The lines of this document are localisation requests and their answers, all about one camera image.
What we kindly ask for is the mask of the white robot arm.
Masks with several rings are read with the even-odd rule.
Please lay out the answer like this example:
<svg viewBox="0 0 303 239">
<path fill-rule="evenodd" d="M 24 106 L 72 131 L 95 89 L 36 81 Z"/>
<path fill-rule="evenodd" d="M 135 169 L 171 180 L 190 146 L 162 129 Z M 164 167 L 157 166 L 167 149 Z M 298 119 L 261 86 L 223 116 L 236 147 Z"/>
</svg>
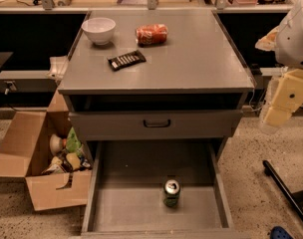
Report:
<svg viewBox="0 0 303 239">
<path fill-rule="evenodd" d="M 276 61 L 287 68 L 269 82 L 260 113 L 260 129 L 274 133 L 303 105 L 303 0 L 298 0 L 255 48 L 274 51 Z"/>
</svg>

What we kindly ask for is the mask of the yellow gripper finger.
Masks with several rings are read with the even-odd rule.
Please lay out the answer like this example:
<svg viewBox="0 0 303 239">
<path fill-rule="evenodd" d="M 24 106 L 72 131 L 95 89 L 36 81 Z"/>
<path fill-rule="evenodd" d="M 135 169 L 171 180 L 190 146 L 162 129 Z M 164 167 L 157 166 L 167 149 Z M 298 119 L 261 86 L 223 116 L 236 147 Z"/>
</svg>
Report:
<svg viewBox="0 0 303 239">
<path fill-rule="evenodd" d="M 256 44 L 255 48 L 261 51 L 274 51 L 275 50 L 275 39 L 278 34 L 279 27 L 275 27 L 270 30 L 265 36 L 259 39 Z"/>
<path fill-rule="evenodd" d="M 262 117 L 263 127 L 282 127 L 303 105 L 303 70 L 285 73 L 279 80 Z"/>
</svg>

